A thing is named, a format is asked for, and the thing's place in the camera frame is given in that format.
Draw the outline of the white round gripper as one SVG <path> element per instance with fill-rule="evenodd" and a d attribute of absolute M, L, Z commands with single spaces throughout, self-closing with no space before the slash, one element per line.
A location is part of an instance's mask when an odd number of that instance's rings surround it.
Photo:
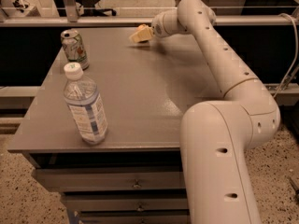
<path fill-rule="evenodd" d="M 133 43 L 149 41 L 153 38 L 153 34 L 157 37 L 169 37 L 171 35 L 183 34 L 184 28 L 178 21 L 178 14 L 175 9 L 167 10 L 156 15 L 151 27 L 145 26 L 137 28 L 129 37 Z"/>

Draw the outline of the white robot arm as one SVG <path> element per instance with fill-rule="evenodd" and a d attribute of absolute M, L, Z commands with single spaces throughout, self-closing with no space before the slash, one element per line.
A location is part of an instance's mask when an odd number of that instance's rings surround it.
<path fill-rule="evenodd" d="M 245 151 L 273 138 L 277 102 L 262 81 L 214 29 L 201 0 L 181 0 L 131 35 L 134 43 L 190 34 L 215 78 L 221 100 L 190 107 L 180 128 L 180 154 L 192 224 L 262 224 Z"/>

